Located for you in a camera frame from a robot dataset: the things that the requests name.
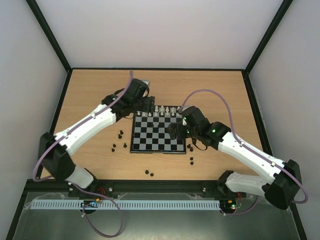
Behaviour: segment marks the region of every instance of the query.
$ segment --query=light wood surface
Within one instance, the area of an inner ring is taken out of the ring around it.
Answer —
[[[230,105],[237,134],[262,149],[240,71],[135,70],[134,77],[150,81],[150,95],[155,96],[156,105],[179,106],[189,93],[198,89],[220,93]],[[128,70],[74,70],[55,132],[85,117],[105,96],[125,87],[128,80]],[[197,93],[187,104],[200,108],[210,122],[220,121],[230,126],[225,105],[212,93]],[[124,132],[122,139],[118,139],[120,130]],[[83,144],[72,160],[98,179],[217,180],[225,170],[256,175],[240,161],[213,148],[200,151],[193,147],[194,151],[188,150],[187,154],[130,153],[131,133],[132,120],[123,118]],[[116,144],[115,152],[111,152],[113,144]],[[145,174],[146,170],[154,176]],[[42,173],[44,176],[48,176],[46,170]]]

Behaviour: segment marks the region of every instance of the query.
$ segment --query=gray wall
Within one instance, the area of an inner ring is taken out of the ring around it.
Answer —
[[[274,155],[300,164],[310,199],[298,209],[309,239],[319,239],[320,220],[319,9],[318,0],[293,1],[250,74]]]
[[[72,67],[245,68],[282,0],[37,2]]]
[[[0,1],[0,33],[0,239],[5,239],[66,72],[25,0]]]

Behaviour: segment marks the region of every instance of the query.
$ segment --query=purple cable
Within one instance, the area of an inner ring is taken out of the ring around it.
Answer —
[[[121,99],[121,97],[125,94],[125,92],[128,90],[132,79],[134,78],[134,72],[132,70],[130,70],[130,80],[127,83],[127,85],[125,86],[125,88],[123,89],[123,91],[120,93],[120,95],[112,102],[110,103],[108,106],[106,106],[105,108],[101,109],[100,111],[95,113],[95,116],[98,116],[99,114],[102,114],[104,111],[106,111],[107,109],[111,108],[113,105],[115,105],[119,99]],[[77,128],[79,128],[80,126],[82,126],[83,124],[85,124],[86,122],[88,122],[89,120],[91,120],[93,117],[89,116],[86,119],[84,119],[82,122],[79,122],[77,125],[75,125],[73,128],[71,128],[68,132],[67,135],[70,135],[72,132],[74,132]],[[40,166],[40,164],[42,163],[42,161],[45,159],[45,157],[47,156],[47,154],[58,144],[60,143],[63,139],[65,139],[65,136],[62,136],[61,138],[59,138],[58,140],[56,140],[50,147],[48,147],[48,149],[41,155],[41,157],[39,158],[38,162],[36,163],[34,169],[33,169],[33,173],[32,173],[32,180],[35,182],[42,182],[44,180],[47,180],[49,178],[52,177],[52,175],[50,176],[46,176],[44,178],[40,178],[37,179],[36,178],[36,174],[37,174],[37,170]]]
[[[245,210],[245,211],[242,211],[242,212],[239,212],[239,213],[225,213],[222,209],[220,209],[220,212],[223,213],[223,214],[226,215],[226,216],[238,216],[238,215],[246,214],[246,213],[250,212],[252,209],[255,208],[255,206],[256,206],[256,205],[258,204],[258,202],[259,202],[259,199],[260,199],[260,198],[257,196],[254,204],[253,204],[250,208],[248,208],[247,210]]]
[[[235,131],[235,126],[234,126],[234,121],[232,119],[232,114],[231,114],[231,110],[230,110],[230,107],[227,103],[227,101],[219,94],[217,93],[216,91],[213,91],[213,90],[210,90],[210,89],[199,89],[199,90],[196,90],[196,91],[193,91],[192,93],[190,93],[186,99],[184,100],[181,108],[179,109],[180,113],[181,111],[183,110],[183,107],[185,106],[186,102],[188,101],[188,99],[193,95],[193,94],[196,94],[196,93],[199,93],[199,92],[209,92],[209,93],[212,93],[212,94],[215,94],[217,95],[224,103],[224,105],[226,106],[226,109],[228,111],[228,114],[229,114],[229,120],[230,120],[230,126],[231,126],[231,132],[232,132],[232,135],[233,137],[235,138],[235,140],[241,144],[241,141],[238,139],[237,135],[236,135],[236,131]],[[247,149],[249,152],[255,154],[256,156],[262,158],[263,160],[265,160],[267,163],[271,164],[272,161],[269,160],[268,158],[266,158],[265,156],[261,155],[260,153],[256,152],[255,150],[251,149],[250,147],[248,147],[247,145],[243,144],[242,145],[245,149]],[[303,191],[304,193],[304,200],[302,201],[296,201],[296,200],[293,200],[292,203],[295,203],[295,204],[304,204],[306,203],[308,200],[309,200],[309,195],[307,193],[307,190],[302,186],[302,184],[290,173],[288,172],[287,170],[285,170],[283,167],[275,164],[275,167],[280,169],[282,172],[284,172],[285,174],[287,174],[298,186],[299,188]]]
[[[122,228],[124,227],[124,213],[122,212],[122,210],[120,209],[119,205],[111,198],[111,197],[107,197],[107,196],[104,196],[102,194],[99,194],[99,193],[95,193],[95,192],[91,192],[91,191],[86,191],[86,190],[83,190],[81,187],[79,187],[78,185],[76,184],[72,184],[73,186],[75,186],[79,191],[85,193],[85,194],[90,194],[90,195],[94,195],[94,196],[98,196],[98,197],[101,197],[101,198],[104,198],[106,200],[109,200],[110,202],[112,202],[115,207],[119,210],[120,212],[120,216],[121,216],[121,224],[120,224],[120,228],[119,230],[114,234],[114,235],[107,235],[107,234],[104,234],[102,233],[101,231],[99,231],[98,229],[96,229],[96,227],[92,224],[92,222],[89,220],[89,218],[87,217],[87,215],[85,214],[85,209],[86,209],[86,206],[83,206],[83,209],[82,209],[82,216],[85,218],[85,220],[89,223],[90,227],[97,233],[99,234],[100,236],[104,237],[104,238],[114,238],[116,236],[118,236],[121,231],[122,231]]]

